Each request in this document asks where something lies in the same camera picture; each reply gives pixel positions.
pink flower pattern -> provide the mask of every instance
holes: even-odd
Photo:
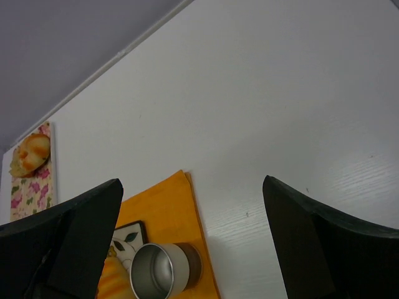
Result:
[[[48,168],[41,168],[40,170],[38,170],[36,175],[42,179],[45,179],[50,175],[50,171]]]
[[[26,198],[31,198],[34,196],[34,190],[32,188],[28,188],[26,192]]]
[[[44,197],[40,197],[40,199],[37,201],[37,206],[39,207],[40,211],[44,210],[44,208],[46,207]]]
[[[49,192],[49,185],[44,185],[43,189],[40,191],[40,199],[45,198],[47,192]]]
[[[11,207],[13,209],[16,209],[18,207],[18,205],[21,203],[22,201],[22,194],[18,197],[14,197],[11,201]]]
[[[38,193],[40,191],[39,183],[30,183],[29,188],[32,188],[35,193]]]
[[[46,125],[42,125],[39,127],[39,133],[45,134],[50,137],[50,127]]]

floral print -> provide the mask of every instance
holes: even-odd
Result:
[[[40,191],[40,185],[39,185],[39,183],[30,183],[30,184],[29,184],[29,188],[32,188],[32,190],[33,190],[35,193],[38,193],[38,192]]]
[[[45,122],[35,133],[50,137],[50,124]],[[43,211],[54,204],[51,158],[32,178],[12,178],[11,221]]]
[[[46,177],[48,177],[50,175],[50,171],[49,168],[46,167],[41,167],[38,172],[36,173],[36,175],[42,179],[45,179]]]
[[[19,195],[14,196],[14,198],[11,201],[11,208],[16,209],[19,204],[22,201],[22,194],[21,192],[19,193]]]

leaf design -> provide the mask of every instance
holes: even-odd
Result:
[[[46,209],[50,208],[50,206],[51,206],[51,196],[49,196],[49,197],[47,198]]]
[[[113,242],[115,244],[115,247],[119,250],[119,251],[125,251],[125,248],[123,248],[122,244],[119,243],[118,241],[114,241]]]
[[[15,192],[17,192],[19,190],[19,186],[14,186],[11,189],[11,195],[14,195]]]
[[[136,236],[137,236],[136,232],[131,232],[126,236],[125,242],[132,242],[134,239],[136,239]]]

white wall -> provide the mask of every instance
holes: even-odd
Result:
[[[0,1],[0,148],[181,2]]]
[[[0,149],[0,180],[1,180],[1,174],[2,174],[2,156],[4,155],[4,151],[2,149]]]

bread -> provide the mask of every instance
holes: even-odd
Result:
[[[42,166],[50,155],[50,138],[45,134],[32,134],[14,151],[10,164],[11,176],[28,178]]]
[[[96,299],[135,299],[129,274],[117,257],[107,257]]]

